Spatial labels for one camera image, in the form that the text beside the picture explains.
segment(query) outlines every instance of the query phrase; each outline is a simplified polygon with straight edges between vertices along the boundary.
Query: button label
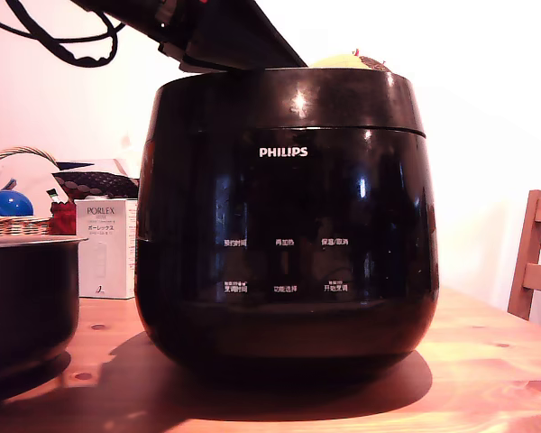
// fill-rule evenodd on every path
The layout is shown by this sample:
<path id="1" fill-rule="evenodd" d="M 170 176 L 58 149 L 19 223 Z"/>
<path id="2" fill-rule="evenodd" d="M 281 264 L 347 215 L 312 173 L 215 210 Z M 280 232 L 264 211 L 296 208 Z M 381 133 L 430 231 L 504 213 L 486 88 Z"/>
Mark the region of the button label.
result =
<path id="1" fill-rule="evenodd" d="M 246 293 L 246 281 L 225 281 L 225 293 Z"/>
<path id="2" fill-rule="evenodd" d="M 297 286 L 274 286 L 275 293 L 294 293 L 297 291 Z"/>
<path id="3" fill-rule="evenodd" d="M 274 244 L 278 246 L 294 246 L 295 241 L 294 239 L 277 239 Z"/>
<path id="4" fill-rule="evenodd" d="M 246 239 L 225 239 L 225 246 L 246 246 Z"/>
<path id="5" fill-rule="evenodd" d="M 349 286 L 342 281 L 329 281 L 325 284 L 325 291 L 349 291 Z"/>
<path id="6" fill-rule="evenodd" d="M 348 244 L 349 244 L 348 239 L 343 239 L 340 237 L 336 237 L 336 238 L 330 237 L 330 238 L 321 239 L 321 245 L 323 246 L 348 245 Z"/>

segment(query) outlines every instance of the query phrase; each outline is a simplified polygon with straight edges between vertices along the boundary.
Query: wicker basket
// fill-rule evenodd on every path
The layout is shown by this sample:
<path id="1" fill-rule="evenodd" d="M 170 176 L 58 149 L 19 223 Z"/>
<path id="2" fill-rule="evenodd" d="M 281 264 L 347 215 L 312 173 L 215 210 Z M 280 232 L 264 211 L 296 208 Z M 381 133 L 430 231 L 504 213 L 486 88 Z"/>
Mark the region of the wicker basket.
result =
<path id="1" fill-rule="evenodd" d="M 0 236 L 47 235 L 49 218 L 0 216 Z"/>
<path id="2" fill-rule="evenodd" d="M 56 161 L 46 152 L 33 147 L 14 147 L 0 152 L 0 161 L 18 153 L 31 153 L 46 158 L 54 165 Z M 11 235 L 47 235 L 49 218 L 36 216 L 0 216 L 0 236 Z"/>

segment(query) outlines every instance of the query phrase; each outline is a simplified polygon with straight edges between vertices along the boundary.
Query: white box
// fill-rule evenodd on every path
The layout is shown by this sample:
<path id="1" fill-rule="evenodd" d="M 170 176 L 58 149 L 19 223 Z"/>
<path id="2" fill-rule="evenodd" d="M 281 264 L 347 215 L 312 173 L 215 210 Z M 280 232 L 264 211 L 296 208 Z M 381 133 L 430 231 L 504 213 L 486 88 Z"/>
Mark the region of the white box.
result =
<path id="1" fill-rule="evenodd" d="M 134 199 L 76 200 L 78 284 L 83 298 L 134 296 L 136 262 Z"/>

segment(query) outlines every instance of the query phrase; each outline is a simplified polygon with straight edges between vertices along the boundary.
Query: red object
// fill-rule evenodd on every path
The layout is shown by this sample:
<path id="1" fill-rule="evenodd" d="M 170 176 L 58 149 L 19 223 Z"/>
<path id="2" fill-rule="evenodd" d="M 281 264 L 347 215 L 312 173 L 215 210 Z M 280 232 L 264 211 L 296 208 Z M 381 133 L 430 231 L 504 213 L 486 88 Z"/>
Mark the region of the red object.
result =
<path id="1" fill-rule="evenodd" d="M 76 234 L 76 205 L 68 203 L 52 203 L 52 218 L 48 224 L 50 235 Z"/>

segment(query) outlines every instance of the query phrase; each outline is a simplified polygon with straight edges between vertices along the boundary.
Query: blue ball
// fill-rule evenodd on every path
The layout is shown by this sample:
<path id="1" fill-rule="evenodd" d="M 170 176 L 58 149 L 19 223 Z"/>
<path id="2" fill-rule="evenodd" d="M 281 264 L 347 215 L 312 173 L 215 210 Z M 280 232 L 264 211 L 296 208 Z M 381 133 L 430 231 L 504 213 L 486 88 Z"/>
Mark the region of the blue ball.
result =
<path id="1" fill-rule="evenodd" d="M 34 215 L 30 200 L 20 192 L 0 191 L 0 217 L 29 217 Z"/>

